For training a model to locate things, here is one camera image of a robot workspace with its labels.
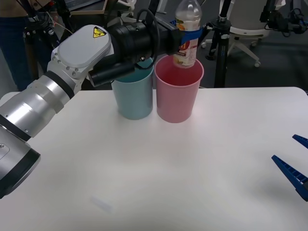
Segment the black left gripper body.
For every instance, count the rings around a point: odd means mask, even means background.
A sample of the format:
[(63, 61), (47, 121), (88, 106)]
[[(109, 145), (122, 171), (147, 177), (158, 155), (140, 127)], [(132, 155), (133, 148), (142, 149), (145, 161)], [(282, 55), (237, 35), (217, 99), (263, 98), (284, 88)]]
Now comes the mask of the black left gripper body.
[(160, 32), (160, 46), (158, 55), (173, 55), (178, 52), (182, 45), (183, 31), (175, 25), (164, 20), (157, 20)]

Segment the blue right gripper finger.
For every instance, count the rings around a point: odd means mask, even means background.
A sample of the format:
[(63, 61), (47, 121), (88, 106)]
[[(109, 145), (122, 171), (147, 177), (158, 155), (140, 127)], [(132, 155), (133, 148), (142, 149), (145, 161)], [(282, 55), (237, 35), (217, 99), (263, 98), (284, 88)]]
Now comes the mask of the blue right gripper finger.
[(292, 138), (302, 144), (304, 147), (308, 148), (308, 139), (299, 135), (293, 135)]
[(292, 166), (281, 160), (276, 155), (272, 156), (272, 160), (280, 169), (280, 171), (286, 176), (290, 183), (294, 186), (296, 192), (305, 201), (308, 200), (308, 178), (304, 174), (300, 173)]

